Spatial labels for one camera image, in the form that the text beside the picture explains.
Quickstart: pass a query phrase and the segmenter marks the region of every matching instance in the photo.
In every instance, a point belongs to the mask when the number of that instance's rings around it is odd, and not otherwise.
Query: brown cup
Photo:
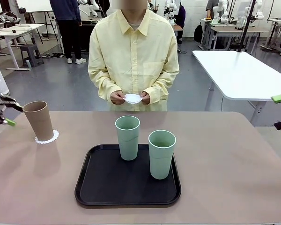
[[[23,107],[23,111],[39,141],[48,141],[53,138],[52,123],[46,102],[28,103]]]

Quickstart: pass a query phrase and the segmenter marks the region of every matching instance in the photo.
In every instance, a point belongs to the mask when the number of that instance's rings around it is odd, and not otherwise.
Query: mint green cup
[[[140,123],[134,116],[122,116],[116,120],[120,153],[122,159],[126,161],[137,157]]]
[[[157,130],[149,135],[150,172],[155,179],[168,177],[175,145],[176,137],[169,131]]]

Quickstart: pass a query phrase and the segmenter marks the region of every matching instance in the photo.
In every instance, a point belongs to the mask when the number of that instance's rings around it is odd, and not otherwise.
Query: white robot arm
[[[257,13],[252,16],[251,21],[250,21],[251,23],[254,22],[255,20],[263,20],[264,19],[264,15],[261,11],[261,8],[262,8],[262,0],[256,0],[255,5],[254,5],[254,11],[257,10]],[[248,15],[250,9],[251,9],[251,7],[246,7],[245,11],[244,11],[244,14],[238,16],[238,20],[237,20],[237,23],[236,23],[237,29],[241,30],[246,25],[247,19],[248,19],[247,15]]]
[[[177,11],[176,0],[165,0],[164,15],[171,25],[175,25],[174,12]]]
[[[214,19],[212,23],[227,23],[228,22],[228,0],[219,0],[218,6],[215,6],[213,9]],[[220,18],[219,12],[224,11],[222,17]]]
[[[90,3],[92,3],[92,5],[89,6],[89,9],[93,17],[98,17],[98,13],[96,12],[96,10],[99,10],[100,7],[98,6],[95,0],[90,0]]]
[[[77,2],[79,4],[83,4],[86,5],[89,1],[88,0],[77,0]],[[91,11],[91,15],[92,17],[98,17],[98,13],[96,12],[96,10],[99,10],[100,7],[98,6],[98,4],[96,3],[96,0],[90,0],[90,3],[92,5],[89,6],[89,10]]]
[[[263,20],[264,15],[263,12],[261,11],[262,8],[262,0],[257,0],[255,3],[255,10],[257,9],[257,13],[255,15],[255,20]]]

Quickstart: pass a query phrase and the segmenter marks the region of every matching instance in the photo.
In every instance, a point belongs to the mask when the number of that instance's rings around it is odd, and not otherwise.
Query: paper doily
[[[41,141],[39,141],[38,138],[36,137],[36,143],[38,143],[38,144],[48,144],[48,143],[51,143],[51,142],[55,141],[55,140],[58,138],[58,136],[59,136],[59,132],[58,132],[57,130],[53,130],[53,138],[51,138],[51,139],[48,140],[48,141],[43,141],[43,142],[41,142]]]
[[[129,104],[137,104],[142,101],[142,97],[135,94],[126,94],[125,101]]]

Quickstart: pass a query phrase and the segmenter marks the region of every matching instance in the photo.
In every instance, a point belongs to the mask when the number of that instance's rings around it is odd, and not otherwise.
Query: paper cup
[[[49,108],[46,102],[28,103],[23,107],[23,111],[39,141],[48,141],[53,138]]]
[[[138,151],[140,120],[134,116],[123,116],[115,124],[122,159],[134,160]]]
[[[157,130],[149,135],[150,172],[154,178],[168,177],[175,145],[176,137],[169,131]]]

